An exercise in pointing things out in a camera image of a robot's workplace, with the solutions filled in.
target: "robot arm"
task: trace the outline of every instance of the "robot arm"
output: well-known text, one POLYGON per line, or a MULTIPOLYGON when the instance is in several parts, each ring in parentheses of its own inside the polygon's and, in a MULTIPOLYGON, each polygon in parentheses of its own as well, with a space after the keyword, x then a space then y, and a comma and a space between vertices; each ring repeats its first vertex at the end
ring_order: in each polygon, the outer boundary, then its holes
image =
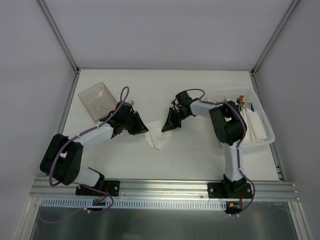
MULTIPOLYGON (((97 125, 96 129, 79 136, 67 145, 54 166, 52 174, 54 179, 64 185, 77 183, 103 190, 105 176, 91 168, 81 167, 82 154, 96 144, 114 138, 123 130, 127 130, 131 135, 149 131, 142 122, 139 113, 134 111, 130 103, 123 102, 120 108, 119 104, 116 106, 118 111, 107 123, 101 126, 97 125)), ((113 112, 111 111, 108 116, 100 119, 100 124, 107 120, 113 112)), ((52 138, 40 164, 42 172, 50 174, 56 155, 67 141, 69 141, 68 136, 62 134, 56 134, 52 138)))
MULTIPOLYGON (((241 140, 244 131, 239 120, 240 115, 236 115, 227 105, 213 105, 210 102, 204 103, 198 98, 192 99, 187 91, 182 91, 175 97, 175 100, 172 102, 174 107, 169 109, 162 132, 181 128, 181 121, 189 116, 195 117, 200 115, 210 118, 215 135, 222 143, 224 149, 225 174, 223 175, 223 191, 227 192, 230 198, 234 196, 238 197, 239 190, 247 183, 240 172, 242 168, 241 148, 239 148, 239 157, 237 153, 237 144, 241 140)), ((227 103, 238 111, 233 101, 228 101, 227 103)))

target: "white table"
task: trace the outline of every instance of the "white table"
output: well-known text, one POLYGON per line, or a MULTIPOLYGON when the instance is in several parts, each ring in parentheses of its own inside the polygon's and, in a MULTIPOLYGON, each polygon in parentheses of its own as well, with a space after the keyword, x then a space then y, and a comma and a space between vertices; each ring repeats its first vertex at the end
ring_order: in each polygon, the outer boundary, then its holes
MULTIPOLYGON (((95 125, 78 93, 103 82, 119 101, 124 86, 128 100, 135 102, 144 123, 165 122, 171 101, 183 90, 200 88, 209 92, 224 85, 252 86, 246 71, 198 70, 82 70, 63 131, 72 136, 95 125)), ((200 92, 189 92, 197 97, 200 92)), ((160 151, 145 142, 145 136, 127 131, 96 145, 82 156, 82 166, 92 167, 106 178, 221 180, 225 170, 224 151, 210 119, 189 117, 172 133, 160 151)), ((268 145, 243 150, 245 174, 255 181, 278 181, 268 145)))

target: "white wall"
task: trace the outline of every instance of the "white wall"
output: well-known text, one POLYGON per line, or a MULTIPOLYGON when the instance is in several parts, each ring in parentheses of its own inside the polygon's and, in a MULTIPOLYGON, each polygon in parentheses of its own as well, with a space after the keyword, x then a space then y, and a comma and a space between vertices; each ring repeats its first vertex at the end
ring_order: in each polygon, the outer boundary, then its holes
POLYGON ((256 80, 284 162, 320 239, 320 2, 302 0, 256 80))
POLYGON ((79 67, 251 70, 292 0, 46 0, 79 67))
POLYGON ((0 1, 0 235, 13 239, 74 73, 35 0, 0 1))

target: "folded cloth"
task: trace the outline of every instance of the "folded cloth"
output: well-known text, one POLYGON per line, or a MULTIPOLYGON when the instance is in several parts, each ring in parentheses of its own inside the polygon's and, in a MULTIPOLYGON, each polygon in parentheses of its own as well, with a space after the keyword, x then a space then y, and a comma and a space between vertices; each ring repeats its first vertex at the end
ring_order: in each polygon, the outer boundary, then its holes
POLYGON ((263 142, 267 138, 267 134, 265 132, 264 126, 261 123, 260 117, 256 112, 251 111, 251 109, 249 108, 247 108, 245 111, 256 142, 263 142))
POLYGON ((246 132, 245 132, 245 137, 243 139, 243 143, 244 144, 250 144, 252 142, 251 139, 251 133, 250 133, 250 128, 249 128, 249 123, 248 123, 248 119, 247 119, 247 114, 246 114, 246 110, 242 107, 241 108, 241 112, 240 112, 245 124, 246 124, 246 132))
POLYGON ((145 125, 149 129, 149 131, 144 134, 146 143, 160 150, 166 140, 170 138, 171 131, 161 132, 164 126, 164 121, 162 120, 148 122, 145 125))

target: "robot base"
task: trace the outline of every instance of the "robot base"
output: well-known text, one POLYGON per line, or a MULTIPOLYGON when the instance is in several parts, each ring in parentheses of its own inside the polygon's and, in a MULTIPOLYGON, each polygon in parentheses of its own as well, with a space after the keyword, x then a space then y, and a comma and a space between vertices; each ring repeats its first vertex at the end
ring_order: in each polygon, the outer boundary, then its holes
POLYGON ((250 183, 245 178, 238 181, 230 181, 225 175, 221 182, 209 182, 207 184, 210 199, 252 199, 250 183))

